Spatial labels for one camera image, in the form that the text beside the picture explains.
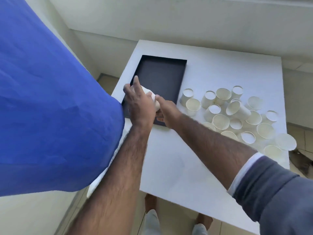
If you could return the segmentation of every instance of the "rectangular tray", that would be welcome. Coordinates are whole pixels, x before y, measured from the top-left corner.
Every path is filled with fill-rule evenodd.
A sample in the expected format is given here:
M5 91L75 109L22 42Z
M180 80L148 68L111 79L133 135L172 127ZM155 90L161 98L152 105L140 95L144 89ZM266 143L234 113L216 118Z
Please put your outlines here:
M162 96L177 104L178 94L184 77L187 60L170 59L142 55L134 76L138 76L140 84L154 94ZM122 101L125 118L129 118L128 106ZM165 126L163 122L154 120L154 124Z

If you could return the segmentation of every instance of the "foot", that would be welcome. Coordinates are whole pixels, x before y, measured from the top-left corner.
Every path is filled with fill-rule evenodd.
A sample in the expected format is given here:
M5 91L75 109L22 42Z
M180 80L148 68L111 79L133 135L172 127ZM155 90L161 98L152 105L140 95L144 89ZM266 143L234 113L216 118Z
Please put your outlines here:
M207 230L210 228L212 222L213 218L200 213L198 214L198 217L196 219L196 224L203 224Z
M151 209L156 210L157 208L157 197L147 194L145 197L145 206L146 206L146 213L148 213Z

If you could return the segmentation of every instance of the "gray sleeve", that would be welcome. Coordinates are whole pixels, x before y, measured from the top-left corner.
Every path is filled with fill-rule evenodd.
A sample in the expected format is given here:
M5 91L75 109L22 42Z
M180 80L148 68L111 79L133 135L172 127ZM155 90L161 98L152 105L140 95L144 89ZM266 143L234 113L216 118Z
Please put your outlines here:
M313 181L266 156L248 170L233 198L260 223L261 235L313 234Z

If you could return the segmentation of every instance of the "person's right arm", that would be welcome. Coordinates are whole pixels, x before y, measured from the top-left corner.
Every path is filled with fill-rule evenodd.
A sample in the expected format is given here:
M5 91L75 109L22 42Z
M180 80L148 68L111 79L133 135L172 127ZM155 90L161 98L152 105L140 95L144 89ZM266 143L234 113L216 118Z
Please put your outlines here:
M313 181L281 167L240 142L182 114L173 102L156 95L158 120L174 129L204 165L260 223L261 235L313 234Z

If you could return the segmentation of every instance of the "pants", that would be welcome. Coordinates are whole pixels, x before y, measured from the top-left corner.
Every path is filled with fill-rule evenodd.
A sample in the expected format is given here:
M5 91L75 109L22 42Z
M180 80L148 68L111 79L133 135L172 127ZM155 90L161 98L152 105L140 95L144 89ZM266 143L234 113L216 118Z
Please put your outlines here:
M154 209L146 214L142 235L162 235L159 219ZM192 235L208 235L208 232L203 224L196 224Z

